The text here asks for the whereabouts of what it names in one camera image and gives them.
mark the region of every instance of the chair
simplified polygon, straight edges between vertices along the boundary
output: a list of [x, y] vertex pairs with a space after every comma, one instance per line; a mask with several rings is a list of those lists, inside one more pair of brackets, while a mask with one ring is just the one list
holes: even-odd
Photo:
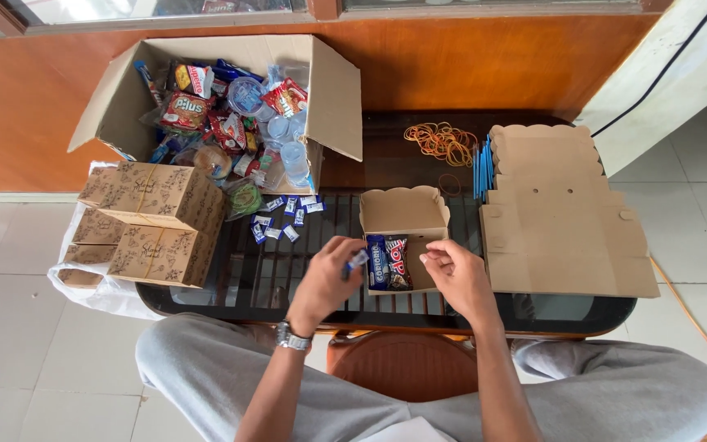
[[477, 391], [476, 351], [445, 336], [338, 332], [326, 352], [326, 372], [407, 402], [429, 402]]

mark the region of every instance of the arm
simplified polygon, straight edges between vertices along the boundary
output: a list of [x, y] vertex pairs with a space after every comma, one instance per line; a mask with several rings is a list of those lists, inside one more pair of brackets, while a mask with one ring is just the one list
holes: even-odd
[[[320, 322], [361, 285], [361, 272], [352, 271], [348, 281], [342, 280], [341, 272], [348, 259], [364, 246], [367, 243], [361, 239], [333, 237], [310, 260], [285, 316], [293, 334], [313, 336]], [[290, 438], [307, 352], [309, 349], [275, 348], [239, 423], [235, 442], [282, 442]]]
[[483, 439], [541, 442], [511, 360], [484, 261], [451, 240], [431, 242], [427, 249], [419, 256], [427, 273], [474, 330]]

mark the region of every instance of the silver watch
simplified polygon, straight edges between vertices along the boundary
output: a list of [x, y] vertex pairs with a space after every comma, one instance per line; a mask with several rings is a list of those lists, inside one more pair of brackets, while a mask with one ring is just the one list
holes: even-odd
[[277, 345], [280, 347], [306, 350], [311, 342], [313, 342], [312, 337], [299, 337], [293, 334], [286, 319], [277, 324]]

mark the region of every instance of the wooden wall panel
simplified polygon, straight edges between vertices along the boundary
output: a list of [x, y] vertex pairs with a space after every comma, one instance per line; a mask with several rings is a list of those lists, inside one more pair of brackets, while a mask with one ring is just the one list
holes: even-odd
[[312, 33], [361, 69], [364, 109], [527, 109], [570, 120], [658, 17], [363, 20], [0, 39], [0, 191], [78, 190], [90, 160], [118, 158], [102, 145], [65, 150], [107, 64], [141, 38]]

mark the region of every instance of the kraft paper box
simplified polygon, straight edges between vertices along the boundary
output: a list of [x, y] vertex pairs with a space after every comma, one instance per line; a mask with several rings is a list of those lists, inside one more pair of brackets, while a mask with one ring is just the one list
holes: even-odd
[[111, 61], [75, 127], [68, 152], [103, 143], [130, 161], [147, 161], [157, 147], [154, 127], [138, 121], [155, 107], [149, 88], [133, 69], [139, 60], [154, 73], [171, 59], [218, 58], [266, 77], [268, 65], [285, 62], [309, 66], [307, 147], [314, 187], [295, 189], [283, 180], [269, 194], [316, 194], [324, 147], [362, 160], [361, 77], [359, 69], [312, 35], [237, 35], [228, 37], [150, 38]]
[[128, 224], [205, 231], [224, 204], [201, 169], [122, 161], [97, 209]]
[[[64, 255], [64, 262], [74, 261], [79, 264], [107, 263], [113, 257], [116, 246], [70, 246]], [[74, 289], [95, 289], [103, 280], [103, 275], [78, 269], [62, 269], [59, 279], [67, 287]]]
[[[365, 235], [408, 235], [404, 258], [413, 283], [411, 292], [437, 291], [419, 255], [427, 252], [427, 243], [449, 238], [449, 209], [440, 191], [430, 186], [368, 190], [359, 196], [359, 210]], [[393, 293], [409, 292], [368, 289], [370, 295]]]
[[99, 206], [103, 196], [108, 192], [108, 186], [115, 173], [116, 167], [94, 167], [86, 180], [86, 185], [78, 194], [78, 201], [91, 207]]
[[127, 226], [108, 275], [200, 288], [209, 272], [216, 239], [195, 230]]
[[87, 208], [83, 211], [78, 229], [72, 237], [72, 243], [116, 246], [122, 238], [125, 226], [126, 224], [113, 216]]
[[494, 126], [495, 190], [480, 209], [493, 290], [659, 296], [648, 244], [610, 191], [585, 126]]

